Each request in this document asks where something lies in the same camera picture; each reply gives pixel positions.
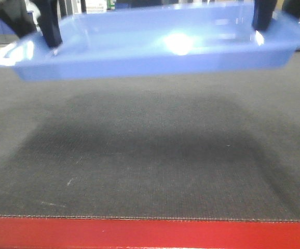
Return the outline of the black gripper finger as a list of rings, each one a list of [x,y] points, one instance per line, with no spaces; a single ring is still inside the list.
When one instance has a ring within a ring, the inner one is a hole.
[[[34,0],[32,3],[38,8],[40,16],[38,25],[49,48],[56,48],[62,43],[58,22],[57,0]]]
[[[37,31],[36,25],[28,14],[25,1],[0,1],[0,20],[2,20],[18,38]]]
[[[252,27],[255,31],[266,31],[270,25],[277,0],[255,0]]]
[[[282,11],[300,19],[300,0],[285,0],[282,5]]]

